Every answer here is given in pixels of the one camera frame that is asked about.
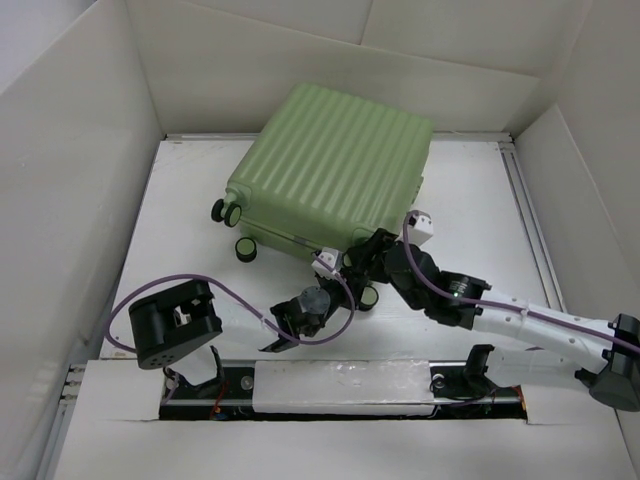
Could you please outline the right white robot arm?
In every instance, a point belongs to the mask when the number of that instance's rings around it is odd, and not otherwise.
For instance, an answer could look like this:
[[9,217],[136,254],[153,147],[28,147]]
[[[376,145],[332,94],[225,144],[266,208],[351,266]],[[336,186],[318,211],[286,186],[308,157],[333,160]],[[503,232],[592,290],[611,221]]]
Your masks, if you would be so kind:
[[391,285],[410,309],[441,325],[528,344],[521,352],[474,346],[462,369],[471,392],[545,383],[638,411],[638,318],[621,313],[613,320],[592,319],[510,297],[482,279],[440,269],[428,253],[384,229],[349,248],[346,258],[348,270]]

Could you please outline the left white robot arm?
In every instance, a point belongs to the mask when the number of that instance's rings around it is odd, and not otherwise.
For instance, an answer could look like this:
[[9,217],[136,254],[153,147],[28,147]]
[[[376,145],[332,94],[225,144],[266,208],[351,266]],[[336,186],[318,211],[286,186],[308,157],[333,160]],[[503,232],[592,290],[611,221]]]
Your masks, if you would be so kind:
[[319,346],[346,332],[360,308],[366,281],[343,270],[330,271],[291,300],[270,309],[268,319],[220,281],[201,274],[175,274],[137,288],[117,305],[128,309],[133,352],[142,370],[170,370],[174,383],[184,375],[174,365],[223,333],[223,321],[214,307],[216,287],[256,317],[277,339],[267,353],[299,345]]

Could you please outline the green hard-shell suitcase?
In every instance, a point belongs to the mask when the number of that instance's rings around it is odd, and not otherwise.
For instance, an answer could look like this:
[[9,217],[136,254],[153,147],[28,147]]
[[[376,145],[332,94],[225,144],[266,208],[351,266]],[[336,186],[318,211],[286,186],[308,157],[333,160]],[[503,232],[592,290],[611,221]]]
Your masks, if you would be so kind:
[[211,218],[305,261],[401,231],[433,122],[312,83],[295,85],[226,182]]

